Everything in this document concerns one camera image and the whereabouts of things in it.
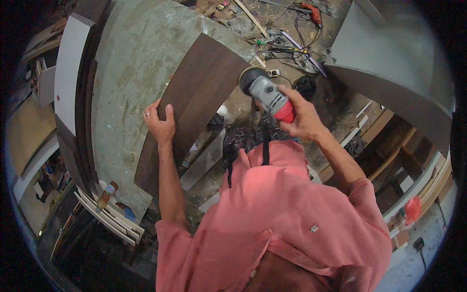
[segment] plastic bottle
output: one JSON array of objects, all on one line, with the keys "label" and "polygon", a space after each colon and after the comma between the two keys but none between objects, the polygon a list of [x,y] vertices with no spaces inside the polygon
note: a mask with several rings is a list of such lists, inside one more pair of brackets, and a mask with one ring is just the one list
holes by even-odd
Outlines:
[{"label": "plastic bottle", "polygon": [[118,184],[116,184],[114,181],[111,181],[110,184],[106,187],[106,189],[102,192],[100,198],[97,200],[97,213],[99,213],[101,210],[107,207],[107,203],[109,202],[110,198],[115,195],[117,190]]}]

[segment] workbench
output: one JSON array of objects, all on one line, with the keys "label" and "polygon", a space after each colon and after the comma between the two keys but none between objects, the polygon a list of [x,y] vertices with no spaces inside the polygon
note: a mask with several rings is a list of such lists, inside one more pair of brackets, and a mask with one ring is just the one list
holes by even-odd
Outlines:
[{"label": "workbench", "polygon": [[[313,44],[316,49],[331,46],[350,6],[350,3],[337,0],[330,2],[337,7],[341,18],[322,14],[324,30]],[[273,20],[284,9],[254,0],[245,0],[244,3],[264,20],[263,23]],[[284,29],[298,40],[294,27],[296,15],[289,9],[270,26]],[[307,42],[316,33],[311,22],[300,22],[300,30]],[[169,76],[201,32],[247,61],[257,50],[229,28],[169,0],[115,1],[104,28],[96,55],[98,67],[92,100],[94,159],[99,178],[106,183],[113,180],[119,185],[116,199],[132,208],[136,223],[141,221],[153,199],[133,183],[147,133],[142,118],[144,108],[162,97]],[[292,82],[303,75],[278,60],[269,60],[266,64],[270,69],[280,69],[282,75]],[[290,86],[283,78],[275,81]],[[368,99],[361,95],[347,93],[344,96],[344,93],[346,88],[337,86],[333,76],[318,77],[314,103],[323,123],[332,129],[339,141],[348,135],[355,124],[355,115],[368,103]],[[251,99],[238,89],[224,104],[236,122],[246,119],[251,111]],[[369,116],[367,124],[370,125],[380,112],[380,106],[372,103],[366,110]],[[314,144],[305,141],[304,147],[307,160],[316,171],[328,165]],[[221,177],[215,169],[212,170],[215,178],[209,179],[213,189]],[[201,192],[204,188],[195,185],[192,190]]]}]

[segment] man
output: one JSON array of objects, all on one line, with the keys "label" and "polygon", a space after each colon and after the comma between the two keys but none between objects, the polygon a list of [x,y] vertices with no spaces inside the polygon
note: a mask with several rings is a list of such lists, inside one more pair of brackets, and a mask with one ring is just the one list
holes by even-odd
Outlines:
[{"label": "man", "polygon": [[303,147],[290,137],[270,141],[277,135],[266,127],[264,143],[243,145],[234,161],[227,155],[220,202],[192,236],[172,153],[173,107],[160,121],[155,102],[144,120],[160,165],[156,291],[372,291],[383,277],[392,245],[373,185],[313,104],[279,88],[297,114],[280,127],[319,146],[339,190],[311,182]]}]

